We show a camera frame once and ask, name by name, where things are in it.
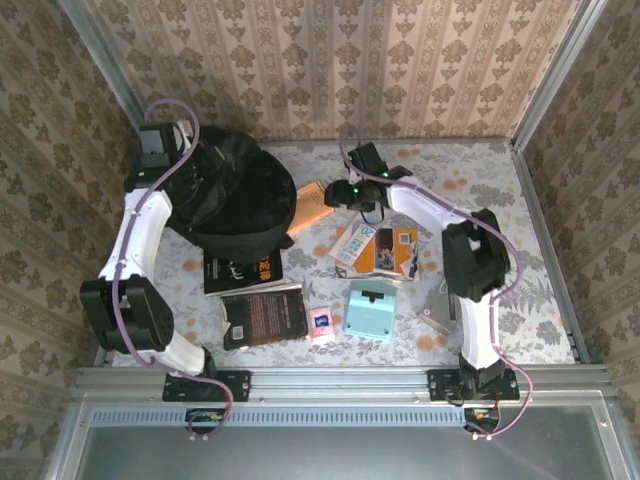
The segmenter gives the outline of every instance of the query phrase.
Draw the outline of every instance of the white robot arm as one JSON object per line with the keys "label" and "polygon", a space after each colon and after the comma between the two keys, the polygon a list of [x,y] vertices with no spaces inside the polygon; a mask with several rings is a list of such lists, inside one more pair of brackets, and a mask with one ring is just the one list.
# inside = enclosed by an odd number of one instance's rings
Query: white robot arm
{"label": "white robot arm", "polygon": [[504,286],[509,257],[505,245],[477,225],[499,233],[495,215],[487,209],[468,213],[451,207],[420,185],[405,168],[389,170],[372,143],[350,151],[345,162],[351,163],[350,179],[327,187],[327,205],[346,205],[363,216],[382,213],[387,207],[407,215],[430,232],[442,234],[444,276],[459,297],[462,310],[460,383],[466,388],[467,398],[476,398],[483,387],[503,378],[505,373],[504,362],[494,348],[499,337],[498,302],[494,300],[492,304],[492,294]]}
{"label": "white robot arm", "polygon": [[[404,183],[420,186],[415,177],[403,177]],[[433,233],[442,232],[449,225],[460,224],[464,218],[446,210],[433,200],[417,193],[406,185],[391,185],[387,189],[389,208],[403,213]],[[482,296],[479,302],[470,298],[460,298],[462,309],[463,343],[462,357],[477,370],[487,368],[498,361],[492,342],[489,323],[489,303],[491,293]],[[498,341],[498,312],[494,303],[494,332]]]}
{"label": "white robot arm", "polygon": [[120,308],[129,334],[137,346],[138,353],[147,361],[158,360],[163,365],[175,368],[177,372],[200,375],[205,369],[207,352],[182,336],[173,325],[171,309],[153,286],[153,273],[160,244],[160,237],[173,206],[165,191],[155,191],[146,200],[142,210],[135,212],[135,206],[147,191],[154,170],[169,166],[169,150],[174,153],[190,146],[185,125],[150,128],[141,132],[143,165],[134,167],[134,183],[124,197],[124,215],[115,245],[107,264],[97,280],[84,282],[80,290],[80,300],[89,316],[89,321],[100,345],[128,353],[113,322],[113,309],[107,300],[111,282],[114,279],[118,253],[125,231],[133,215],[137,215],[120,277]]}

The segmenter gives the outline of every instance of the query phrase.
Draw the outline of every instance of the black bag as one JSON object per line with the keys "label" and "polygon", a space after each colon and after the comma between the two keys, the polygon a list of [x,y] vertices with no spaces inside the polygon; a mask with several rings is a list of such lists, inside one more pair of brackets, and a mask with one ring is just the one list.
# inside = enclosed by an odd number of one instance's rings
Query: black bag
{"label": "black bag", "polygon": [[167,225],[217,258],[255,263],[289,248],[296,188],[284,166],[246,134],[202,127],[192,158],[171,179]]}

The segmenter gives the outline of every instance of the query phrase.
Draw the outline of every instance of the book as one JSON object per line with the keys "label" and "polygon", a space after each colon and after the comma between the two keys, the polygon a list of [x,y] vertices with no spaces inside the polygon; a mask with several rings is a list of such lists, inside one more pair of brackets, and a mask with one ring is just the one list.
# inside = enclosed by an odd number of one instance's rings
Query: book
{"label": "book", "polygon": [[338,240],[329,250],[329,256],[342,265],[353,267],[377,231],[377,225],[369,225],[360,215],[354,215],[349,225],[338,233]]}
{"label": "book", "polygon": [[335,211],[324,204],[324,187],[320,182],[310,183],[298,190],[296,213],[287,233],[296,233]]}
{"label": "book", "polygon": [[280,285],[283,278],[280,249],[275,249],[259,262],[245,266],[204,254],[205,295],[271,289]]}
{"label": "book", "polygon": [[222,305],[226,327],[225,350],[291,340],[309,334],[299,283],[271,292],[223,297]]}
{"label": "book", "polygon": [[[339,237],[349,234],[338,227]],[[336,260],[336,272],[342,278],[387,277],[413,281],[418,273],[418,230],[415,228],[380,228],[352,265]]]}

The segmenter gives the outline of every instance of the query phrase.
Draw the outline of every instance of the wallpaper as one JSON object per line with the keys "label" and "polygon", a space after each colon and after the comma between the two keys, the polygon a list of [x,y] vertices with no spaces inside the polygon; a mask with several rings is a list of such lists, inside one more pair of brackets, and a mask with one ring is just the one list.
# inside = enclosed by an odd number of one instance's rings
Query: wallpaper
{"label": "wallpaper", "polygon": [[55,2],[0,1],[0,478],[39,478],[90,364],[78,300],[120,221],[126,117]]}
{"label": "wallpaper", "polygon": [[142,106],[258,138],[510,137],[578,0],[83,0]]}
{"label": "wallpaper", "polygon": [[582,332],[640,450],[640,2],[608,3],[525,157]]}

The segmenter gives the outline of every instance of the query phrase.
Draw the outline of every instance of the table surface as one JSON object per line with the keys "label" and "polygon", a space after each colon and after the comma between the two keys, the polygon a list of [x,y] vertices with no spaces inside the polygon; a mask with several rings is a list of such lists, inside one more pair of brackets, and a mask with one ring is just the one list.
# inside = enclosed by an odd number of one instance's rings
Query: table surface
{"label": "table surface", "polygon": [[[490,208],[500,227],[518,248],[526,266],[523,281],[500,305],[500,342],[509,358],[522,364],[573,363],[558,305],[540,253],[522,189],[506,143],[397,143],[376,142],[390,167],[403,165],[427,187],[469,210]],[[265,147],[288,168],[296,186],[315,180],[324,185],[346,178],[337,145],[269,145]],[[176,329],[212,351],[219,366],[406,366],[453,365],[462,345],[462,325],[442,336],[421,319],[425,305],[445,305],[442,283],[442,246],[439,232],[419,227],[419,282],[402,282],[391,340],[369,340],[342,331],[349,280],[335,277],[327,252],[338,226],[348,224],[353,212],[341,208],[293,235],[295,245],[282,251],[285,278],[303,284],[307,309],[330,307],[336,341],[313,345],[306,339],[283,341],[246,350],[222,347],[220,299],[203,294],[202,250],[165,229],[155,265],[155,285],[173,309]],[[387,214],[383,226],[417,227],[400,214]],[[448,310],[431,316],[448,316]],[[130,366],[129,356],[116,354],[114,366]]]}

